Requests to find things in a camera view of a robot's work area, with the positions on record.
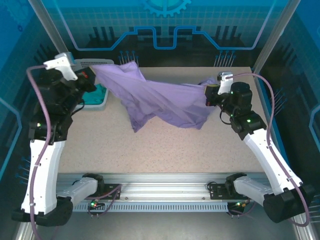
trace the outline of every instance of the purple fabric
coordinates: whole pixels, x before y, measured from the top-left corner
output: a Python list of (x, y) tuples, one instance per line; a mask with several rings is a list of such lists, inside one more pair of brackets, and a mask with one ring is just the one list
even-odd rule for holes
[(158, 116), (179, 128), (201, 129), (214, 107), (206, 106), (204, 85), (170, 84), (146, 80), (135, 62), (94, 65), (97, 79), (126, 107), (134, 132)]

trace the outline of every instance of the speckled tabletop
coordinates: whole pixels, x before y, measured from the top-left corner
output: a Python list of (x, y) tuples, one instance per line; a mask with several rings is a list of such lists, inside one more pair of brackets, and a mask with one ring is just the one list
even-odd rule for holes
[[(148, 80), (198, 84), (220, 71), (250, 72), (249, 67), (146, 67)], [(252, 109), (265, 121), (253, 77), (235, 79), (250, 84)], [(82, 110), (62, 152), (60, 173), (228, 173), (263, 172), (251, 150), (217, 108), (201, 130), (172, 126), (154, 117), (137, 133), (121, 101), (109, 92), (104, 111)]]

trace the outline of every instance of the metal pole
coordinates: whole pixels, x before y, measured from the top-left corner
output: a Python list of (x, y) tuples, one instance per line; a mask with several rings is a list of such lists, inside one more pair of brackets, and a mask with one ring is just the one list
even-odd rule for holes
[[(296, 223), (302, 224), (306, 220), (306, 214), (302, 213), (297, 216), (294, 216), (293, 220)], [(309, 224), (306, 227), (299, 227), (296, 225), (292, 225), (292, 226), (293, 226), (293, 230), (294, 230), (294, 233), (295, 233), (297, 240), (316, 240), (316, 239), (318, 239), (316, 227), (313, 224)]]
[(274, 99), (277, 99), (278, 94), (281, 92), (281, 88), (277, 89), (274, 93)]
[(68, 52), (62, 37), (41, 0), (28, 0), (49, 38), (59, 53)]
[(266, 41), (260, 55), (258, 56), (253, 69), (255, 74), (259, 74), (262, 67), (266, 63), (270, 53), (274, 49), (277, 41), (282, 35), (285, 27), (290, 21), (292, 15), (294, 14), (297, 6), (299, 5), (300, 0), (289, 0), (285, 8), (282, 11), (281, 16), (279, 17), (276, 25), (274, 26), (268, 40)]
[(214, 60), (214, 64), (213, 64), (214, 67), (216, 67), (217, 59), (218, 59), (218, 55), (215, 56), (215, 60)]
[(218, 57), (218, 62), (216, 63), (216, 66), (219, 67), (219, 61), (220, 61), (220, 57), (221, 57), (221, 54), (223, 53), (224, 51), (220, 50), (220, 54), (219, 54), (219, 57)]
[(222, 63), (222, 67), (224, 67), (225, 66), (225, 61), (226, 61), (226, 59), (227, 59), (227, 54), (229, 53), (229, 51), (227, 50), (227, 51), (225, 51), (225, 57), (224, 57), (224, 59), (223, 59), (223, 63)]

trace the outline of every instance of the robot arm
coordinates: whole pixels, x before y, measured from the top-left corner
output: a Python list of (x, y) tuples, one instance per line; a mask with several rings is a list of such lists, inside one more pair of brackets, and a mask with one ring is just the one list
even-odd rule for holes
[[(71, 187), (56, 193), (59, 161), (73, 122), (72, 112), (81, 102), (84, 92), (96, 89), (95, 74), (90, 68), (73, 72), (70, 53), (59, 54), (44, 64), (47, 71), (40, 76), (37, 84), (49, 112), (51, 139), (34, 180), (34, 216), (38, 225), (50, 227), (66, 224), (73, 206), (90, 195), (101, 196), (105, 185), (101, 175), (87, 173)], [(45, 144), (47, 132), (46, 120), (39, 106), (34, 112), (29, 124), (31, 171)], [(30, 186), (31, 177), (21, 207), (12, 213), (13, 220), (30, 222)]]
[[(267, 126), (261, 117), (251, 110), (252, 92), (244, 82), (233, 82), (231, 72), (218, 75), (220, 85), (208, 85), (205, 89), (206, 105), (219, 106), (230, 117), (232, 129), (252, 150), (260, 162), (271, 187), (258, 183), (244, 173), (227, 177), (225, 186), (230, 196), (235, 193), (245, 195), (263, 206), (266, 214), (275, 223), (289, 219), (304, 212), (297, 190), (285, 175), (272, 155), (267, 144)], [(276, 156), (290, 173), (290, 178), (301, 190), (307, 205), (312, 201), (315, 190), (311, 185), (303, 184), (301, 179), (290, 169), (271, 140)]]

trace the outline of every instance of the purple cable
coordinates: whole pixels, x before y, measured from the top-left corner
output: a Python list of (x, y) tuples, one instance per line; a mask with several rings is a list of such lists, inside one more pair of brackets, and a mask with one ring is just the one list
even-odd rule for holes
[(294, 224), (294, 225), (296, 225), (298, 227), (306, 227), (310, 223), (310, 213), (309, 213), (309, 210), (308, 210), (307, 202), (306, 202), (306, 200), (304, 198), (304, 195), (302, 194), (301, 190), (299, 189), (297, 184), (292, 180), (289, 172), (286, 170), (286, 168), (283, 166), (283, 164), (279, 160), (278, 156), (276, 155), (276, 153), (273, 150), (273, 147), (271, 146), (271, 143), (270, 143), (271, 126), (272, 126), (272, 121), (274, 119), (274, 114), (275, 114), (275, 95), (274, 95), (274, 91), (273, 91), (270, 83), (263, 76), (261, 76), (259, 74), (256, 74), (256, 73), (251, 73), (251, 72), (240, 73), (240, 74), (236, 74), (236, 75), (233, 75), (233, 76), (226, 77), (226, 79), (232, 79), (232, 78), (237, 78), (237, 77), (241, 77), (241, 76), (254, 76), (254, 77), (257, 77), (257, 78), (261, 79), (262, 81), (264, 81), (264, 83), (269, 88), (269, 91), (270, 91), (270, 94), (271, 94), (271, 115), (270, 115), (270, 120), (269, 120), (269, 123), (268, 123), (268, 127), (266, 129), (266, 142), (268, 144), (269, 150), (270, 150), (271, 154), (273, 155), (274, 159), (279, 164), (280, 168), (282, 169), (282, 171), (284, 172), (286, 177), (290, 180), (290, 182), (294, 186), (295, 190), (297, 191), (297, 193), (298, 193), (298, 195), (299, 195), (299, 197), (301, 199), (304, 211), (305, 211), (305, 223), (297, 223), (297, 222), (293, 221), (292, 219), (289, 219), (289, 222), (291, 222), (292, 224)]
[[(112, 191), (108, 192), (107, 194), (105, 195), (102, 195), (102, 196), (99, 196), (99, 197), (87, 197), (86, 199), (102, 199), (102, 198), (105, 198), (105, 197), (108, 197), (109, 195), (113, 194), (115, 191), (116, 191), (116, 194), (114, 195), (113, 199), (112, 199), (112, 202), (109, 204), (109, 206), (107, 207), (107, 209), (103, 212), (103, 213), (100, 213), (99, 216), (103, 216), (105, 215), (112, 207), (112, 205), (114, 204), (117, 196), (118, 196), (118, 193), (120, 192), (120, 189), (122, 187), (122, 184), (119, 184), (115, 189), (113, 189)], [(88, 214), (91, 214), (93, 215), (91, 212), (90, 212), (90, 207), (88, 208)]]
[(47, 126), (46, 139), (45, 139), (43, 148), (42, 148), (42, 150), (41, 150), (41, 152), (40, 152), (40, 154), (34, 164), (32, 175), (31, 175), (31, 180), (30, 180), (30, 193), (29, 193), (29, 196), (30, 196), (30, 198), (29, 198), (30, 199), (30, 222), (31, 222), (31, 226), (32, 226), (32, 231), (38, 240), (42, 240), (42, 238), (40, 237), (40, 235), (37, 231), (36, 222), (35, 222), (34, 186), (35, 186), (35, 178), (36, 178), (38, 166), (40, 164), (41, 158), (43, 157), (43, 155), (47, 149), (47, 146), (49, 145), (49, 141), (51, 138), (51, 122), (50, 122), (50, 117), (49, 117), (49, 113), (48, 113), (45, 101), (41, 95), (41, 92), (37, 86), (36, 81), (32, 77), (31, 71), (35, 70), (35, 69), (44, 69), (45, 67), (47, 67), (47, 66), (46, 65), (39, 65), (39, 66), (31, 66), (26, 69), (26, 75), (28, 76), (28, 79), (29, 79), (29, 81), (35, 91), (35, 94), (39, 100), (41, 109), (42, 109), (44, 117), (45, 117), (46, 126)]
[(54, 239), (56, 238), (58, 232), (59, 232), (59, 226), (56, 226), (56, 227), (54, 228), (54, 231), (53, 231), (53, 235), (52, 235), (52, 237), (51, 237), (51, 240), (54, 240)]

